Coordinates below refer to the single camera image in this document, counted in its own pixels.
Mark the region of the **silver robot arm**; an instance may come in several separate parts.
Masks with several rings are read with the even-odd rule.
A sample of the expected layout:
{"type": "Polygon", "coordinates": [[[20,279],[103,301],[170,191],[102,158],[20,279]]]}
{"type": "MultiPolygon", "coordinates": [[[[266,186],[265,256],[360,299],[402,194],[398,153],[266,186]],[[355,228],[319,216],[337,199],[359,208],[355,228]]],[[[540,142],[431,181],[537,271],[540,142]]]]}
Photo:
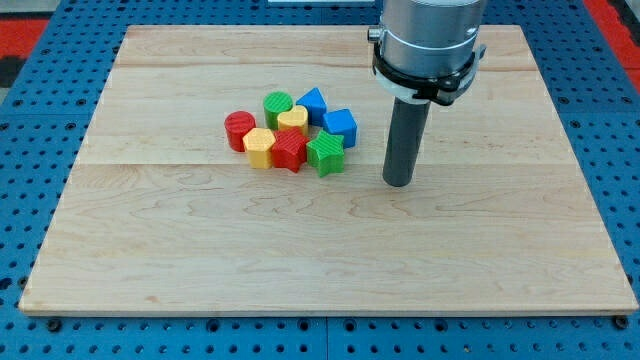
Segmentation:
{"type": "Polygon", "coordinates": [[[368,29],[372,70],[411,105],[449,106],[472,84],[486,47],[477,46],[486,0],[384,0],[368,29]]]}

